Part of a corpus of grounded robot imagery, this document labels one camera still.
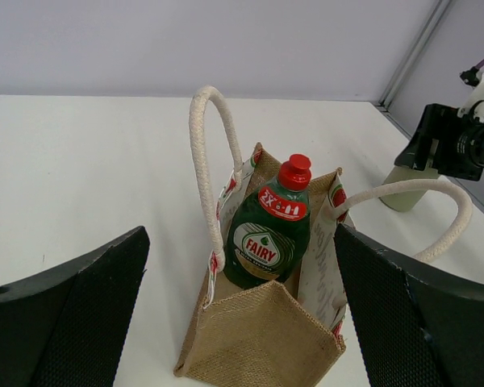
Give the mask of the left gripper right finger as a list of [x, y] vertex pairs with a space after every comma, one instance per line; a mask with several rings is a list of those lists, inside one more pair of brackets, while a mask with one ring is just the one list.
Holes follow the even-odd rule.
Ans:
[[352, 227], [336, 258], [372, 386], [484, 386], [484, 285]]

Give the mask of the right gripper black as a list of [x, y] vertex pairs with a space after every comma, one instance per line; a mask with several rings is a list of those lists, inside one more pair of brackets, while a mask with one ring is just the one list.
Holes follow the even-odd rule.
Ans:
[[415, 133], [394, 160], [394, 165], [425, 170], [427, 163], [439, 175], [469, 181], [481, 179], [484, 102], [474, 103], [472, 110], [462, 117], [450, 106], [429, 104], [424, 107]]

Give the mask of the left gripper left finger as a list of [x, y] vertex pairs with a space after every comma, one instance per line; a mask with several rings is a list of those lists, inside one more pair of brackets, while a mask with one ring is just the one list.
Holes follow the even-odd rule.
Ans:
[[0, 286], [0, 386], [111, 386], [149, 251], [137, 227]]

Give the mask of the burlap watermelon canvas bag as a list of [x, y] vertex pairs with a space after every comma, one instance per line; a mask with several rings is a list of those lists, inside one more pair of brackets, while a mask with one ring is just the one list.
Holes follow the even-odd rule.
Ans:
[[[207, 165], [204, 114], [213, 103], [222, 119], [234, 169], [218, 198]], [[267, 281], [242, 289], [224, 275], [225, 245], [233, 217], [243, 200], [277, 175], [283, 163], [261, 145], [244, 160], [231, 111], [213, 86], [199, 89], [190, 103], [190, 147], [202, 210], [213, 249], [181, 354], [173, 370], [215, 386], [313, 386], [344, 353], [340, 334], [346, 298], [336, 263], [333, 235], [350, 224], [348, 210], [361, 202], [423, 190], [447, 194], [457, 204], [448, 230], [418, 254], [430, 263], [445, 252], [468, 226], [473, 212], [469, 195], [447, 181], [400, 181], [347, 197], [341, 170], [311, 176], [307, 187], [310, 241], [286, 282]]]

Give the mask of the green dish soap bottle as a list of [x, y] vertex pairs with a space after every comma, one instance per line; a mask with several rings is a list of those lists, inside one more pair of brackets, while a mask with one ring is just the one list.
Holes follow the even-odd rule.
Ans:
[[310, 241], [310, 181], [310, 159], [294, 154], [243, 200], [224, 248], [223, 273], [231, 283], [251, 289], [290, 277]]

